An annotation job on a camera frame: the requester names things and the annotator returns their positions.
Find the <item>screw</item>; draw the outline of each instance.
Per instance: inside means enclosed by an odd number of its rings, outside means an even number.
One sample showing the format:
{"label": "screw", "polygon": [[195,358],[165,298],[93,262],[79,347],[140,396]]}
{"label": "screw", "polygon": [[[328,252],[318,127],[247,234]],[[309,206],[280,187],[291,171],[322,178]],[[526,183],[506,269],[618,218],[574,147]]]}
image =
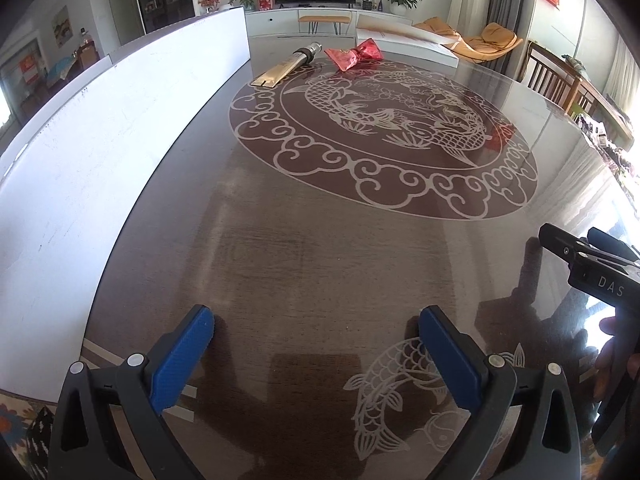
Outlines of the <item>screw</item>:
{"label": "screw", "polygon": [[492,354],[489,356],[489,364],[496,368],[502,368],[504,366],[504,359],[498,354]]}
{"label": "screw", "polygon": [[132,354],[127,358],[127,364],[129,366],[140,366],[145,357],[142,354]]}
{"label": "screw", "polygon": [[84,368],[84,363],[81,363],[80,361],[76,361],[69,367],[69,371],[73,374],[79,374],[83,368]]}
{"label": "screw", "polygon": [[546,369],[549,370],[553,375],[560,375],[562,371],[562,367],[557,363],[549,363],[546,366]]}

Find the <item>wooden stool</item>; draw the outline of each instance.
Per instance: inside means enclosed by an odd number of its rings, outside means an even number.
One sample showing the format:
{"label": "wooden stool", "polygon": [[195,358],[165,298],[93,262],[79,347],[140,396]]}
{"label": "wooden stool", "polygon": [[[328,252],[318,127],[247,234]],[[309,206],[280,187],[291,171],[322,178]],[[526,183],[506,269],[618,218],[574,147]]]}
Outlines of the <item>wooden stool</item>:
{"label": "wooden stool", "polygon": [[351,23],[351,18],[349,16],[300,16],[298,22],[309,24],[309,34],[318,32],[318,23],[333,23],[336,35],[340,36],[342,34],[342,24]]}

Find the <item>leather chair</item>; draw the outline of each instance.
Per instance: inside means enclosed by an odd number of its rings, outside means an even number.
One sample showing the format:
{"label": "leather chair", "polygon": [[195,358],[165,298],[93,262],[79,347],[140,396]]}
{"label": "leather chair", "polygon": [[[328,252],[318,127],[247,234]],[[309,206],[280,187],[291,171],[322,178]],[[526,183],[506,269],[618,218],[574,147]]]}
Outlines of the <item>leather chair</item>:
{"label": "leather chair", "polygon": [[498,23],[489,23],[480,36],[463,38],[440,18],[434,17],[422,23],[416,23],[414,27],[433,32],[445,38],[450,38],[451,43],[444,45],[460,59],[473,63],[491,61],[504,56],[522,43],[522,38]]}

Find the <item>white flower pot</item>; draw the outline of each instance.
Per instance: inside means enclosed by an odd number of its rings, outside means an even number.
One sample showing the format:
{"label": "white flower pot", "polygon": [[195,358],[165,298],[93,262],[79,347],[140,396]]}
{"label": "white flower pot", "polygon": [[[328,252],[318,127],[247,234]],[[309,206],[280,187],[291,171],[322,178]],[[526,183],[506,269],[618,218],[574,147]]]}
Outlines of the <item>white flower pot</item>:
{"label": "white flower pot", "polygon": [[391,4],[389,9],[391,10],[391,13],[395,14],[396,16],[404,16],[409,10],[404,5],[398,5],[395,2]]}

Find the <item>white tv cabinet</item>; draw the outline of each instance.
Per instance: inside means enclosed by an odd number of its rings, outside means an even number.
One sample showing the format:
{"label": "white tv cabinet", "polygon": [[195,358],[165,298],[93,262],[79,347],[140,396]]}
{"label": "white tv cabinet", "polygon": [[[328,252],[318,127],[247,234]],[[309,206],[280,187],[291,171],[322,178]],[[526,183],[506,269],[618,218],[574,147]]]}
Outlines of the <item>white tv cabinet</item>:
{"label": "white tv cabinet", "polygon": [[[376,10],[345,9],[344,7],[293,7],[271,10],[252,10],[245,13],[246,31],[249,36],[306,36],[309,34],[308,23],[299,23],[301,16],[350,16],[351,23],[348,27],[342,26],[342,35],[350,38],[356,37],[356,23],[361,14],[373,16],[380,20],[413,25],[409,18],[396,16],[388,12]],[[319,35],[334,36],[333,23],[318,23]]]}

